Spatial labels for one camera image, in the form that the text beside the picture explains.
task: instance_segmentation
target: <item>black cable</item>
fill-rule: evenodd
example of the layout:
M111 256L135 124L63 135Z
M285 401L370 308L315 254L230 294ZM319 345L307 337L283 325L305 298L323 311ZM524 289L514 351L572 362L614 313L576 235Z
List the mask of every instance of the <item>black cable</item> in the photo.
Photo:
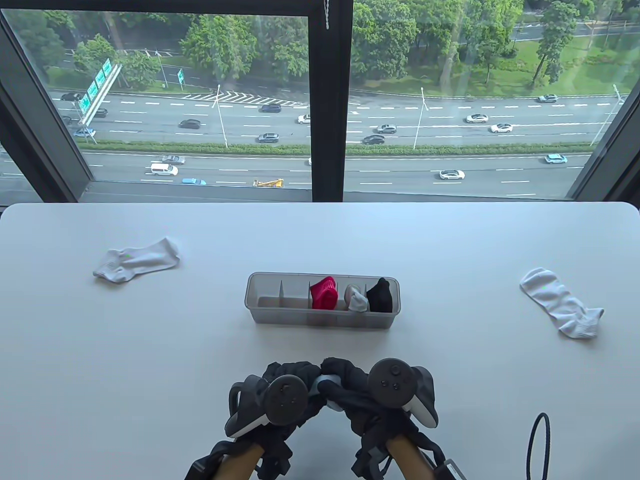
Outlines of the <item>black cable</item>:
M551 452L551 426L549 425L549 416L542 412L533 422L533 428L531 429L531 436L529 437L529 448L527 449L527 480L531 480L531 450L533 449L533 439L536 437L536 430L540 419L545 419L545 431L547 434L547 441L545 442L545 462L542 466L542 480L547 480L547 474L549 472L549 453Z

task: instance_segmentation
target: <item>window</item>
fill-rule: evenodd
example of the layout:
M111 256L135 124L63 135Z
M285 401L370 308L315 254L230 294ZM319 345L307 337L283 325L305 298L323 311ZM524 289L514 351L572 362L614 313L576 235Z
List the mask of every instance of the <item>window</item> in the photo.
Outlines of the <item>window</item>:
M311 188L306 17L4 14L95 180Z
M41 199L0 144L0 207L24 202L41 202Z
M346 191L575 192L640 77L640 8L528 4L355 0ZM383 140L371 141L375 133ZM464 179L443 181L450 169Z

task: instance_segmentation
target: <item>vr controller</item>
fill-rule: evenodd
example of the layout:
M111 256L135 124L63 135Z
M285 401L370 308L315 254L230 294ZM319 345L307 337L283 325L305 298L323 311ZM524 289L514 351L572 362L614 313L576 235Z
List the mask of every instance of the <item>vr controller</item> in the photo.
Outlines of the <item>vr controller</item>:
M385 358L369 372L367 386L380 405L402 408L427 428L438 426L433 377L427 369L410 367L397 358Z
M337 375L320 375L311 390L295 375L281 375L271 383L257 375L249 375L244 381L233 384L229 391L229 415L225 434L238 438L260 425L289 425L302 416L308 398L318 395L317 384L330 380L340 385ZM342 410L333 402L327 406Z

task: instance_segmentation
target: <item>white van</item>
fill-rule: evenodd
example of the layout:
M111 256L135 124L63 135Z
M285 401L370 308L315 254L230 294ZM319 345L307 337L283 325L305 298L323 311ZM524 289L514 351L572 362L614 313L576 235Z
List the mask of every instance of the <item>white van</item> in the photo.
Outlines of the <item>white van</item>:
M178 168L166 163L153 163L149 167L152 175L177 175Z

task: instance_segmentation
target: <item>sock organizer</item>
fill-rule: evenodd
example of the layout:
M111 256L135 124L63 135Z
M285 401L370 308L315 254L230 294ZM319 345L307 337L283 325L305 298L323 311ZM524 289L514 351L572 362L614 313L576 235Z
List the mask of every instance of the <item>sock organizer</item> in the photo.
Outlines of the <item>sock organizer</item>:
M312 308L310 288L331 276L336 282L338 303L333 310ZM249 276L244 305L256 323L305 326L336 326L346 328L390 328L400 313L400 285L395 278L389 282L393 307L386 312L352 312L347 309L344 292L355 284L362 294L374 287L379 276L323 275L315 273L255 272Z

